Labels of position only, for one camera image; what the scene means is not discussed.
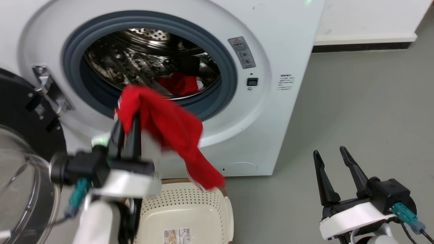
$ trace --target red garment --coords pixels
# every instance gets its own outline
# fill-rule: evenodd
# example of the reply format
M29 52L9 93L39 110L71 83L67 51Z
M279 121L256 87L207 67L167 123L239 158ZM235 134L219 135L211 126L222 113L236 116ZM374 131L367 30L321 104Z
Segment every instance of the red garment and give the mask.
M202 122L182 107L144 86L127 86L117 110L125 133L132 128L134 115L140 112L141 128L184 159L191 178L205 189L225 185L225 179L199 151Z
M198 90L197 76L187 76L181 72L174 72L168 78L156 77L154 80L177 96L194 94Z

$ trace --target metal hinge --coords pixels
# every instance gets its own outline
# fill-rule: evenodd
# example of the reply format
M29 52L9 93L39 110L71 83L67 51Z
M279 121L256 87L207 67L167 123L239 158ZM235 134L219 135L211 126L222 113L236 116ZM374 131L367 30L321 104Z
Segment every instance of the metal hinge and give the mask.
M58 117L62 117L72 109L71 103L60 90L46 66L33 66L33 73L35 73L39 82L39 86L35 88L35 91L48 100Z

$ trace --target white wall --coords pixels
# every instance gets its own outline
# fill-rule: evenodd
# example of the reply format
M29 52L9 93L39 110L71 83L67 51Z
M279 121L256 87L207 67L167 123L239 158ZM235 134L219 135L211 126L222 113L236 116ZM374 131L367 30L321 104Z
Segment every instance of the white wall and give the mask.
M414 31L431 2L328 0L315 45L415 41Z

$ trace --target beige plastic basket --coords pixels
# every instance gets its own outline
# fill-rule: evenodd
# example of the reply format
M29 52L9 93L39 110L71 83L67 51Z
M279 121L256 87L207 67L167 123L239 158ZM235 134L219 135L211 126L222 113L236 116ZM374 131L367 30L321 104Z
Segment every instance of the beige plastic basket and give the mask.
M135 244L228 244L233 213L224 189L202 192L188 179L163 181L142 202Z

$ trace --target washing machine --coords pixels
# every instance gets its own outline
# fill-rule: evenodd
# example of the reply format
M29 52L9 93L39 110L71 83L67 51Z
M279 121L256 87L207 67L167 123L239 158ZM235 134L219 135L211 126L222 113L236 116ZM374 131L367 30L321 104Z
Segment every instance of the washing machine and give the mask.
M0 68L50 102L69 152L110 131L123 87L140 84L203 121L200 149L223 175L271 175L324 2L4 0ZM174 72L201 85L180 95L155 81ZM186 176L176 153L160 171Z

